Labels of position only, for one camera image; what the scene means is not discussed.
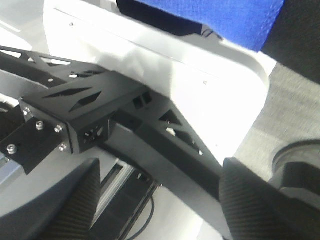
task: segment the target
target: black metal frame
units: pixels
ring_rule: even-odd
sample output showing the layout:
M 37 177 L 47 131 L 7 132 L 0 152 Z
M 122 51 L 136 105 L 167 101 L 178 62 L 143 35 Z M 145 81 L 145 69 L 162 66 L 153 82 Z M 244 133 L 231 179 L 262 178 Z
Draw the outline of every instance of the black metal frame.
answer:
M 63 131 L 52 134 L 72 154 L 100 146 L 142 168 L 231 239 L 219 202 L 222 167 L 170 99 L 99 66 L 0 50 L 21 53 L 15 58 L 0 52 L 0 69 L 50 87 L 20 99 L 20 107 L 30 109 L 27 123 L 37 118 L 62 126 Z M 53 65 L 44 59 L 70 64 Z

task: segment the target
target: blue fabric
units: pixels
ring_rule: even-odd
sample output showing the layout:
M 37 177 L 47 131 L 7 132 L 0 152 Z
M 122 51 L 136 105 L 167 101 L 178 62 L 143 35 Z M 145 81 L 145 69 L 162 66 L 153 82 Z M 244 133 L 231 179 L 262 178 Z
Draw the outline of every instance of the blue fabric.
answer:
M 138 0 L 176 16 L 210 26 L 217 34 L 259 51 L 284 0 Z

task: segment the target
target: blue cloth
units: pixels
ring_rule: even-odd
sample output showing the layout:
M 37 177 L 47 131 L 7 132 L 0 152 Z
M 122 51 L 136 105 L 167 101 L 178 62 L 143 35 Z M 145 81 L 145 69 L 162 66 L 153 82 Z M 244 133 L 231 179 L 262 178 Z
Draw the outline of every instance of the blue cloth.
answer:
M 285 0 L 138 0 L 210 26 L 217 34 L 259 51 Z

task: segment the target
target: triangular cutout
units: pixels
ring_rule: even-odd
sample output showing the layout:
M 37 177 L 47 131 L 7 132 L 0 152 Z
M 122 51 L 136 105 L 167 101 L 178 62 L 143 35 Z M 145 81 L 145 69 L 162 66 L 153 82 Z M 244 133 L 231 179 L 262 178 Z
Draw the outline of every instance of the triangular cutout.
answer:
M 69 111 L 69 113 L 72 112 L 72 111 L 74 111 L 74 110 L 77 110 L 77 109 L 79 109 L 79 108 L 82 108 L 82 107 L 84 107 L 84 106 L 86 106 L 86 105 L 88 105 L 88 104 L 93 103 L 94 101 L 97 100 L 97 98 L 99 97 L 100 94 L 101 94 L 101 91 L 100 91 L 100 92 L 97 92 L 97 93 L 95 93 L 95 94 L 93 94 L 93 95 L 87 96 L 87 97 L 85 97 L 85 98 L 83 98 L 83 99 L 81 99 L 81 100 L 79 100 L 79 101 L 71 108 L 71 110 Z
M 182 126 L 178 117 L 172 110 L 167 111 L 162 117 L 159 118 L 159 121 L 166 122 L 167 124 L 176 124 Z

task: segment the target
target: gray carpet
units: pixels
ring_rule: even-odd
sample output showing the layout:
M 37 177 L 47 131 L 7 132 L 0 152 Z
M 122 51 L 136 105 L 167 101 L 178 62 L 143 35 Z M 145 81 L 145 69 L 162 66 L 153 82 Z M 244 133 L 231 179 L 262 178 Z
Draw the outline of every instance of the gray carpet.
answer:
M 277 64 L 265 106 L 235 157 L 267 181 L 278 150 L 310 139 L 320 139 L 320 85 Z

